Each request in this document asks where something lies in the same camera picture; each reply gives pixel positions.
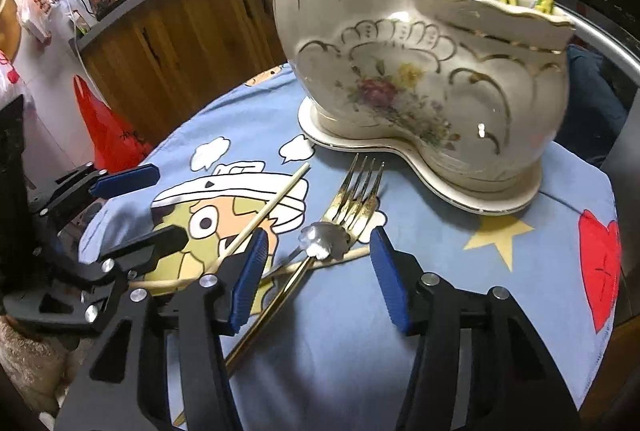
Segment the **wooden chopstick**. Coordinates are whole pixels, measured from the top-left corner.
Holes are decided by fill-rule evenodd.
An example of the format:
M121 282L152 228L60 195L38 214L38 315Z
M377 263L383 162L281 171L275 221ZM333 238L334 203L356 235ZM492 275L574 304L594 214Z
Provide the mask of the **wooden chopstick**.
M239 249L239 247L250 237L255 229L258 228L262 220L268 217L268 214L278 206L278 203L286 196L288 193L294 188L294 186L303 179L303 176L309 171L310 163L306 162L300 166L297 171L290 177L290 180L283 185L283 188L274 195L265 206L260 209L257 214L254 215L253 219L248 222L248 224L239 232L239 235L235 237L234 240L230 243L230 245L222 251L222 254L216 259L216 261L210 265L206 270L206 274L213 274L218 271L219 266L221 266L222 262L226 260L230 255L234 255L235 252Z

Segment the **silver flower-end spoon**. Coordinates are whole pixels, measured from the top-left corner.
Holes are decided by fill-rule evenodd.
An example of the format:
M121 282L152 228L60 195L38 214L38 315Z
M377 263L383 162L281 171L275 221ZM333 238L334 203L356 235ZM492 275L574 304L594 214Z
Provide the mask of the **silver flower-end spoon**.
M317 221L305 226L298 235L297 247L278 262L273 273L283 271L301 253L316 260L342 258L350 247L350 236L341 225Z

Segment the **gold fork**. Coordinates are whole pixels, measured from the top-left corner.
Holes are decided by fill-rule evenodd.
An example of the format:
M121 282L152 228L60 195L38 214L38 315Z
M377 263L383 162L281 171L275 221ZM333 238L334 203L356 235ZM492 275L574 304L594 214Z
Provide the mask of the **gold fork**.
M294 258L301 253L306 255L303 261L294 263L294 271L282 290L271 300L260 318L235 346L227 359L228 372L240 360L248 349L250 340L266 326L270 318L278 312L288 297L298 287L304 275L317 261L341 259L362 234L376 210L378 189L382 180L385 164L375 165L376 159L356 154L350 164L346 177L332 198L320 220L308 225L300 232L298 246L284 259L277 262L263 279L271 279L283 271Z

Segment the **red plastic bag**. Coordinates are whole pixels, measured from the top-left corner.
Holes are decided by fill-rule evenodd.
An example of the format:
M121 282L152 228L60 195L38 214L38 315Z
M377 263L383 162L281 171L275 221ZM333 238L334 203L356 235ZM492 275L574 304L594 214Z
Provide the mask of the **red plastic bag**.
M137 167L151 153L152 146L98 99L81 76L74 76L73 87L93 144L94 164L111 173Z

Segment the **blue cartoon tablecloth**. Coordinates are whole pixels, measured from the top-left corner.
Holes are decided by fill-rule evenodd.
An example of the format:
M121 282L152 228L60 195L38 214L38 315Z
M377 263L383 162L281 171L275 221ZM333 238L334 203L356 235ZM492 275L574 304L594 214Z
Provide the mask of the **blue cartoon tablecloth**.
M458 289L508 289L584 403L620 281L608 177L554 143L533 203L503 217L472 214L437 198L398 157L356 158L312 143L297 122L303 97L285 69L205 106L152 151L156 184L98 212L81 237L81 260L176 225L188 242L146 279L198 278L258 220L269 247L253 317L312 262L232 377L247 430L393 428L418 341L390 320L369 259L347 259L376 227Z

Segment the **wooden base cabinets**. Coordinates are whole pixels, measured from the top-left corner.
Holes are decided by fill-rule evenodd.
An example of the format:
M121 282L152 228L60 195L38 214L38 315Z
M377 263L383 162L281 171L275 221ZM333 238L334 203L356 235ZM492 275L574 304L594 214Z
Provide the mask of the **wooden base cabinets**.
M286 60L272 0L127 0L78 51L108 106L152 145Z

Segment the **cream boot-shaped ceramic holder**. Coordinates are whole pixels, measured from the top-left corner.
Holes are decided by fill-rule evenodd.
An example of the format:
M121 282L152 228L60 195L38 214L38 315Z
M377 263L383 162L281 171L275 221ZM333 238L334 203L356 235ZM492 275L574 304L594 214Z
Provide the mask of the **cream boot-shaped ceramic holder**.
M533 201L567 107L568 14L537 0L272 3L309 139L392 152L465 211Z

